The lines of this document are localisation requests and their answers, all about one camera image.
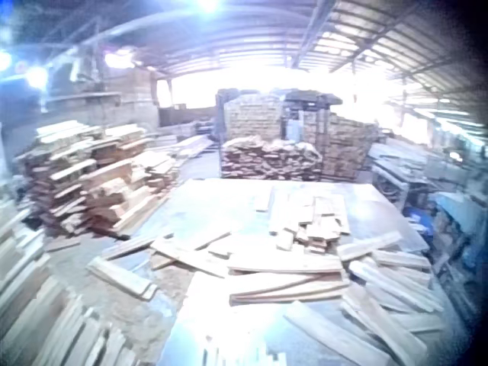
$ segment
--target ceiling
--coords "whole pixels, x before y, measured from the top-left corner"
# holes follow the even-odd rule
[[[155,68],[166,79],[247,59],[330,72],[374,68],[399,85],[416,85],[407,95],[393,95],[391,104],[405,98],[412,113],[444,118],[488,140],[483,64],[463,24],[439,2],[220,0],[212,14],[196,3],[19,1],[3,21],[11,30],[8,48],[35,53],[43,62],[62,59],[76,44],[130,45],[140,67]]]

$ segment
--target sawdust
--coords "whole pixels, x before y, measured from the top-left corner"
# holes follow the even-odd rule
[[[136,273],[151,279],[159,291],[150,302],[138,300],[99,278],[85,267],[114,239],[81,236],[81,245],[51,253],[50,266],[58,279],[83,296],[83,303],[93,307],[132,343],[140,360],[155,364],[168,339],[186,290],[193,277],[191,271],[172,265],[152,272],[146,263]],[[117,263],[131,270],[148,259],[149,253],[130,255]]]

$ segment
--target dirt floor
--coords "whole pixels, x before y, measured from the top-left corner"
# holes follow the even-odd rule
[[[215,152],[188,161],[181,168],[180,180],[212,176],[218,176],[218,154]],[[79,238],[80,246],[51,253],[53,272],[83,296],[86,306],[93,307],[122,331],[133,343],[133,350],[142,362],[155,364],[171,333],[194,272],[177,265],[151,271],[148,252],[115,260],[123,268],[136,269],[135,273],[158,285],[155,297],[150,302],[144,302],[104,282],[86,269],[86,265],[103,249],[116,243],[115,239],[92,234]]]

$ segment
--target metal table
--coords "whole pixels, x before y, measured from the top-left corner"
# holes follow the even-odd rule
[[[250,235],[250,239],[256,234],[268,235],[269,213],[257,213],[252,206],[255,197],[267,185],[274,185],[275,190],[289,192],[307,189],[317,193],[342,194],[352,234],[343,236],[341,243],[350,242],[353,237],[363,239],[398,230],[403,236],[399,242],[403,251],[419,252],[428,248],[422,237],[410,228],[395,207],[372,185],[349,183],[216,178],[190,180],[172,194],[170,200],[140,231],[154,232],[170,222],[175,235],[184,245],[185,238],[193,236],[214,220],[234,220],[240,224],[239,234]],[[221,342],[230,343],[234,348],[240,348],[237,352],[243,352],[249,344],[265,341],[273,352],[287,352],[288,365],[352,364],[287,322],[282,317],[283,304],[231,307],[223,291],[222,281],[200,272],[194,276],[158,366],[201,365],[205,335],[209,334]],[[449,309],[445,313],[455,314],[447,298],[445,300],[446,308]],[[308,304],[322,314],[327,314],[345,329],[383,347],[376,339],[349,322],[341,314],[339,303],[338,300],[327,300]]]

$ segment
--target table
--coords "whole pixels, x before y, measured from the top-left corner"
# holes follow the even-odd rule
[[[154,230],[158,225],[166,225],[165,220],[171,220],[176,236],[181,233],[183,237],[190,237],[213,220],[231,219],[242,224],[239,233],[243,235],[267,233],[268,213],[256,213],[252,203],[256,195],[268,185],[289,192],[307,189],[317,193],[342,194],[352,235],[343,236],[341,242],[350,242],[352,237],[363,239],[398,230],[403,236],[403,240],[399,242],[402,250],[419,252],[428,248],[422,237],[409,227],[395,207],[372,185],[349,183],[213,178],[187,181],[172,194],[161,213],[153,215],[141,229]],[[204,336],[210,328],[214,334],[240,348],[265,341],[273,352],[287,352],[288,366],[352,364],[287,322],[282,317],[283,304],[230,307],[222,291],[222,281],[201,273],[195,275],[158,366],[201,365],[206,342]],[[455,314],[449,307],[447,298],[445,301],[445,313],[450,313],[450,316],[451,313]],[[330,315],[331,319],[345,329],[356,332],[361,337],[368,337],[370,342],[376,342],[378,347],[383,347],[349,322],[341,314],[339,303],[339,300],[327,300],[307,304]]]

